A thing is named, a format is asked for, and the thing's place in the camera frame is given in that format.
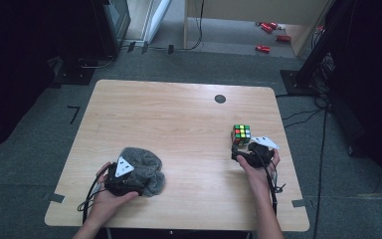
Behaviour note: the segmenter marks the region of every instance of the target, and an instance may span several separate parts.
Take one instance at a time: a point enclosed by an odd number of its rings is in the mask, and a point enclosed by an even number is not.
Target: gray carpet
[[[70,238],[77,231],[47,226],[49,202],[42,196],[58,183],[97,80],[260,86],[282,95],[286,90],[279,70],[298,70],[303,64],[270,56],[125,52],[108,67],[97,69],[89,86],[46,89],[0,144],[0,238]],[[316,109],[312,97],[278,98],[278,103],[283,118]],[[72,124],[75,109],[68,106],[81,107]],[[284,125],[308,116],[286,119]],[[321,112],[286,128],[311,225],[306,232],[286,232],[286,238],[312,238],[318,206],[317,238],[382,238],[382,169],[369,158],[347,156],[346,139],[333,113],[326,115],[322,193],[316,205],[323,117]]]

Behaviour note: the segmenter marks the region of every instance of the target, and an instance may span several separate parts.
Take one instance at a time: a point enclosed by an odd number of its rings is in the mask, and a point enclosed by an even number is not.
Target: hand
[[[110,165],[110,162],[107,162],[96,175],[99,175],[108,165]],[[95,238],[101,226],[116,213],[118,207],[138,196],[137,192],[128,192],[118,197],[104,190],[103,175],[100,176],[97,183],[100,183],[100,192],[95,195],[92,210],[85,224],[80,228],[74,238]]]
[[[270,187],[266,171],[264,168],[253,168],[247,161],[240,155],[237,156],[240,165],[247,173],[247,179],[250,183],[251,189],[256,197],[256,211],[257,211],[257,236],[258,238],[284,238],[281,230],[281,225],[274,213],[270,198]],[[275,155],[271,163],[278,166],[281,161],[279,153],[275,149]],[[268,172],[272,174],[275,166],[268,166]]]
[[[96,175],[99,175],[102,170],[104,170],[110,162],[107,162]],[[102,226],[106,223],[115,213],[116,209],[122,204],[134,199],[138,196],[137,192],[129,192],[123,196],[114,196],[109,191],[104,190],[104,176],[101,175],[97,180],[100,183],[99,193],[95,195],[92,210],[88,216],[88,220]]]
[[[274,151],[275,151],[275,154],[273,156],[273,160],[271,161],[271,164],[278,166],[279,162],[281,161],[281,158],[279,157],[278,150],[274,149]],[[253,190],[253,193],[256,199],[260,200],[260,199],[268,198],[270,200],[269,198],[270,187],[269,187],[265,169],[262,167],[261,168],[251,167],[241,155],[238,155],[237,159],[247,174],[247,179],[250,183],[251,189]],[[272,170],[273,168],[275,168],[275,166],[273,165],[268,166],[268,172],[270,175],[272,175]]]

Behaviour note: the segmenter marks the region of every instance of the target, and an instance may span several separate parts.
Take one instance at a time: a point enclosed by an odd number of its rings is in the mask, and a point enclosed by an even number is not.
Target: wire
[[[97,191],[95,193],[93,193],[89,198],[86,199],[86,201],[82,202],[78,207],[77,207],[77,211],[84,211],[86,209],[86,204],[89,204],[90,202],[93,202],[93,198],[95,197],[96,194],[100,193],[100,192],[103,192],[103,191],[107,191],[107,189],[103,189],[103,190],[100,190],[100,191]]]
[[[315,211],[315,222],[314,222],[314,232],[312,238],[315,239],[317,236],[318,230],[318,218],[320,212],[320,202],[321,202],[321,182],[322,182],[322,165],[324,157],[324,143],[325,143],[325,126],[327,120],[327,111],[324,111],[324,120],[323,120],[323,131],[322,131],[322,140],[321,140],[321,150],[320,150],[320,163],[318,167],[318,189],[317,189],[317,210]]]
[[[312,97],[312,95],[288,95],[288,94],[276,95],[276,98],[285,98],[285,97]]]
[[[203,30],[202,30],[202,28],[201,28],[201,22],[202,22],[202,20],[203,20],[203,11],[204,11],[204,0],[201,1],[200,24],[198,24],[198,21],[197,21],[197,19],[196,19],[196,23],[197,23],[197,27],[198,27],[198,30],[199,30],[199,33],[200,33],[200,37],[198,38],[197,43],[196,43],[192,48],[189,48],[189,49],[182,49],[182,50],[184,50],[184,51],[191,51],[191,50],[196,49],[196,48],[200,45],[200,43],[201,43],[201,41],[202,41],[202,39],[203,39]]]
[[[278,177],[279,177],[279,175],[278,175],[278,171],[277,171],[276,166],[273,163],[272,159],[271,159],[271,163],[269,163],[269,168],[272,170],[272,175],[273,175],[272,180],[274,181],[275,191],[278,192]]]
[[[289,120],[290,118],[292,117],[295,117],[295,116],[298,116],[298,115],[301,115],[301,114],[305,114],[305,113],[313,113],[313,112],[317,112],[317,110],[313,110],[313,111],[307,111],[307,112],[300,112],[300,113],[295,113],[293,115],[291,115],[290,117],[287,117],[287,118],[282,118],[282,120]]]
[[[315,111],[311,116],[309,116],[306,120],[302,120],[302,121],[298,121],[298,122],[293,122],[291,124],[288,124],[285,126],[285,128],[289,127],[289,126],[293,126],[293,125],[296,125],[296,124],[300,124],[300,123],[304,123],[304,122],[307,122],[309,121],[313,116],[315,116],[315,114],[321,112],[323,109],[319,109],[317,111]]]

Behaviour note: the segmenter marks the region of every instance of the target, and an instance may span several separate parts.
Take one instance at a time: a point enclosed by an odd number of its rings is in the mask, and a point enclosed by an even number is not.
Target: black equipment
[[[237,156],[242,156],[247,163],[253,168],[264,167],[265,165],[269,165],[271,159],[275,152],[273,150],[269,150],[268,147],[259,145],[256,142],[252,142],[248,145],[248,150],[250,153],[238,151],[238,147],[236,145],[232,145],[232,159],[237,161]]]
[[[123,196],[128,192],[136,191],[138,192],[138,195],[142,196],[142,192],[146,185],[129,182],[128,178],[130,177],[132,172],[124,174],[120,177],[116,177],[115,176],[116,166],[117,166],[117,163],[114,162],[113,164],[109,166],[107,170],[107,177],[106,177],[106,180],[104,181],[104,187],[107,189],[107,191],[109,191],[111,194],[115,196]]]

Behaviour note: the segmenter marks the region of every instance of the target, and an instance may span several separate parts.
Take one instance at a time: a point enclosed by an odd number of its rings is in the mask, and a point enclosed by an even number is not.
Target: red object
[[[267,33],[271,34],[271,32],[273,31],[273,28],[271,26],[269,26],[269,24],[267,23],[262,23],[260,25],[260,27],[265,30]]]
[[[263,52],[263,53],[269,53],[270,52],[270,47],[266,47],[263,45],[257,45],[256,46],[256,51]]]
[[[278,28],[278,24],[277,23],[268,23],[268,25],[273,28],[273,30],[277,29]]]
[[[290,42],[290,36],[287,35],[277,35],[276,41],[278,42]]]

